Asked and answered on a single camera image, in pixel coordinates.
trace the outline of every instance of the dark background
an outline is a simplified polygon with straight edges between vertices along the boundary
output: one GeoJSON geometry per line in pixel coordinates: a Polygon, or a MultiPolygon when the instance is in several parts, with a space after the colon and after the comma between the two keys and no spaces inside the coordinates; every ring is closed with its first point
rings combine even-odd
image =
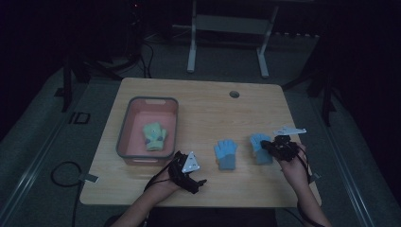
{"type": "MultiPolygon", "coordinates": [[[[204,1],[199,10],[247,16],[239,1],[230,1],[228,8],[224,1],[216,6],[209,2],[204,1]]],[[[396,175],[401,170],[400,1],[282,5],[274,32],[321,36],[308,67],[322,70],[315,80],[333,73],[341,100],[400,203],[396,175]]],[[[191,20],[190,1],[184,0],[5,0],[0,10],[1,139],[45,81],[62,67],[65,56],[82,52],[95,60],[110,61],[111,56],[127,54],[121,44],[128,35],[135,35],[127,28],[132,22],[151,26],[168,39],[171,25],[190,25],[191,20]]],[[[248,16],[264,16],[258,6],[246,11],[251,12],[248,16]]],[[[138,49],[130,43],[128,52],[138,49]]]]}

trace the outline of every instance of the white marker tag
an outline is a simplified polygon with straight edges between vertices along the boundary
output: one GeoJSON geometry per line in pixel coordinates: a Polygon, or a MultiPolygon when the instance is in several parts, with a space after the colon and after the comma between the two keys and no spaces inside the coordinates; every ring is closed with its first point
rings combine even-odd
{"type": "Polygon", "coordinates": [[[186,157],[185,164],[183,165],[183,173],[192,172],[200,169],[198,165],[197,158],[195,157],[194,151],[189,152],[188,157],[186,157]]]}
{"type": "Polygon", "coordinates": [[[300,134],[300,133],[306,133],[306,129],[294,129],[294,128],[289,128],[287,126],[284,126],[281,130],[274,131],[273,134],[275,135],[292,135],[292,134],[300,134]]]}

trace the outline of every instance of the blue glove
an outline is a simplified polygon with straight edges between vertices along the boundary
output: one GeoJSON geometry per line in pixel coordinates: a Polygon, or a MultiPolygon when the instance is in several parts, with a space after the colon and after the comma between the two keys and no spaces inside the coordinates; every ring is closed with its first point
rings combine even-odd
{"type": "Polygon", "coordinates": [[[238,145],[231,139],[220,140],[215,146],[215,154],[218,158],[218,169],[235,169],[235,151],[238,145]]]}
{"type": "Polygon", "coordinates": [[[272,164],[273,159],[271,155],[260,145],[262,140],[270,141],[270,137],[262,133],[256,133],[251,136],[251,144],[253,153],[256,156],[256,162],[258,165],[272,164]]]}

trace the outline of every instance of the wooden table top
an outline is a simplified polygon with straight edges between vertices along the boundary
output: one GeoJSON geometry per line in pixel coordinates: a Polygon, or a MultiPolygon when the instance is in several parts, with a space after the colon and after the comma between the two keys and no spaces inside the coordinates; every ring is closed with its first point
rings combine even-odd
{"type": "MultiPolygon", "coordinates": [[[[200,170],[195,181],[207,179],[193,195],[174,193],[160,206],[185,207],[294,207],[297,198],[276,161],[259,166],[250,137],[261,132],[274,137],[283,126],[295,127],[280,86],[269,84],[173,80],[123,79],[101,136],[89,173],[97,183],[85,183],[80,200],[85,204],[132,204],[160,166],[128,166],[116,153],[116,143],[129,101],[135,96],[170,96],[179,102],[176,150],[194,151],[200,170]],[[238,98],[230,97],[237,91],[238,98]],[[236,169],[220,171],[214,145],[233,139],[237,144],[236,169]]],[[[292,141],[300,141],[297,135],[292,141]]],[[[311,185],[318,202],[321,197],[311,185]]]]}

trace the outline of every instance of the person's left hand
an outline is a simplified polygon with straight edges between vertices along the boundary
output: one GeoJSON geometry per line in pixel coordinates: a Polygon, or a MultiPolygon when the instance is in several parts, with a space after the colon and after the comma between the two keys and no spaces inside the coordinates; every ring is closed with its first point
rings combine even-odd
{"type": "Polygon", "coordinates": [[[169,196],[171,196],[174,192],[178,191],[180,187],[169,180],[170,176],[168,174],[168,168],[163,171],[155,180],[154,184],[151,185],[145,193],[149,193],[152,196],[155,204],[164,201],[169,196]]]}

